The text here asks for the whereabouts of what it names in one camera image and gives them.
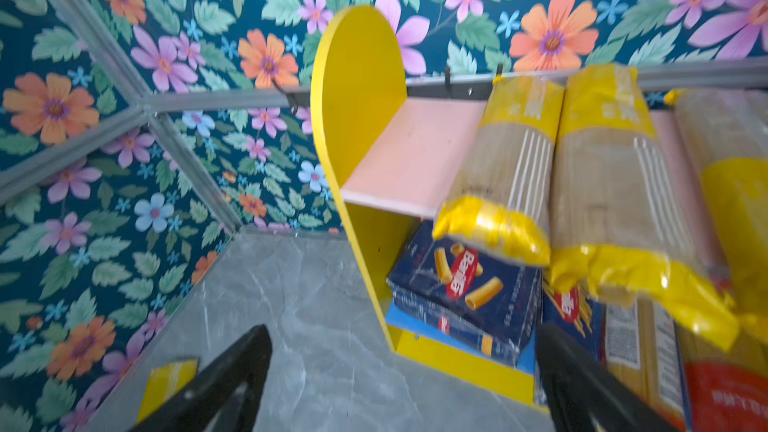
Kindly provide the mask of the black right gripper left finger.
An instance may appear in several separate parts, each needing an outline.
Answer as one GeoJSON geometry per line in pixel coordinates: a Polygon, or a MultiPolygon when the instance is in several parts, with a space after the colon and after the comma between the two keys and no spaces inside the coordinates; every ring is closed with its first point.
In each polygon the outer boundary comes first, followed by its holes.
{"type": "Polygon", "coordinates": [[[272,357],[268,328],[256,325],[134,431],[251,431],[272,357]]]}

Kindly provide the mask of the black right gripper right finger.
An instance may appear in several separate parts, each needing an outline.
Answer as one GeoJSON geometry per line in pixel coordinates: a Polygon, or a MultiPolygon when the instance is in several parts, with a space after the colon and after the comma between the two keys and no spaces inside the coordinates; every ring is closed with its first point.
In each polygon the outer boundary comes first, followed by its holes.
{"type": "Polygon", "coordinates": [[[673,431],[565,331],[537,328],[535,358],[557,431],[673,431]]]}

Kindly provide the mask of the blue Barilla rigatoni box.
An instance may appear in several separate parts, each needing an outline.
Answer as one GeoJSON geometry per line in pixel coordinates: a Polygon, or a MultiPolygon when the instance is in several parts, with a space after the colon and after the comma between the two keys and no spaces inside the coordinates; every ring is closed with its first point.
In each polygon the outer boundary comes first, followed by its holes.
{"type": "Polygon", "coordinates": [[[534,334],[542,272],[432,237],[423,221],[386,282],[403,312],[491,360],[516,367],[534,334]]]}

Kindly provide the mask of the yellow Pastatime spaghetti bag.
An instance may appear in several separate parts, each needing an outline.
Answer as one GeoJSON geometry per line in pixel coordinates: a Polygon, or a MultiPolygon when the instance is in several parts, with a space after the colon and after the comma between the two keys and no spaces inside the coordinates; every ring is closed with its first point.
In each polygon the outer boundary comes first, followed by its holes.
{"type": "Polygon", "coordinates": [[[500,260],[550,263],[549,195],[565,89],[541,78],[501,79],[433,223],[500,260]]]}

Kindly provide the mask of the yellow-ended clear spaghetti bag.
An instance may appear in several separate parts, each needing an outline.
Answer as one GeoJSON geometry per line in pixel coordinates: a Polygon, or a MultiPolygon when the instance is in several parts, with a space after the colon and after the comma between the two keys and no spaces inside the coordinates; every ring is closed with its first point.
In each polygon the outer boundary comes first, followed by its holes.
{"type": "Polygon", "coordinates": [[[668,92],[682,141],[730,269],[742,327],[767,341],[767,93],[668,92]]]}

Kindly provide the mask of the red spaghetti bag white label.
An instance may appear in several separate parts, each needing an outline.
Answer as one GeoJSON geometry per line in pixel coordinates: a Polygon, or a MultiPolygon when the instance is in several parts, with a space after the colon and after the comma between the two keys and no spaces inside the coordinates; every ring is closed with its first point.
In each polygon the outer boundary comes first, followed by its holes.
{"type": "Polygon", "coordinates": [[[638,299],[606,309],[608,370],[679,431],[686,429],[674,320],[655,302],[638,299]]]}

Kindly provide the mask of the blue Barilla spaghetti box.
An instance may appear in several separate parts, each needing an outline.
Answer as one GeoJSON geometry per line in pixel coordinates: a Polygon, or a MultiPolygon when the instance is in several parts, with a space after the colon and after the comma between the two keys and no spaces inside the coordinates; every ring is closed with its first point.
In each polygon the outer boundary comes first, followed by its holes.
{"type": "Polygon", "coordinates": [[[606,306],[593,300],[582,285],[567,293],[555,292],[546,279],[542,281],[539,323],[555,325],[573,338],[600,365],[604,358],[606,306]]]}

